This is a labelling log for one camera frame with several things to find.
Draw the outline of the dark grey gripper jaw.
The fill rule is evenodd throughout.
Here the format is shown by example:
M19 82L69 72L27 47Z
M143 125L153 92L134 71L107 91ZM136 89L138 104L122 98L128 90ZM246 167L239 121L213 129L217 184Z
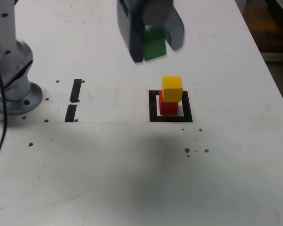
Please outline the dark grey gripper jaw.
M144 59L142 10L142 0L117 1L118 27L128 52L135 63L140 63Z

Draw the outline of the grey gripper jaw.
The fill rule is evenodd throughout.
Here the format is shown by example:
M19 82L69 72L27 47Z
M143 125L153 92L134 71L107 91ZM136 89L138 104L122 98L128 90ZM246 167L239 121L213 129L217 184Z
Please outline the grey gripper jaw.
M184 44L184 24L172 0L150 0L144 6L142 20L149 28L165 32L166 41L173 51Z

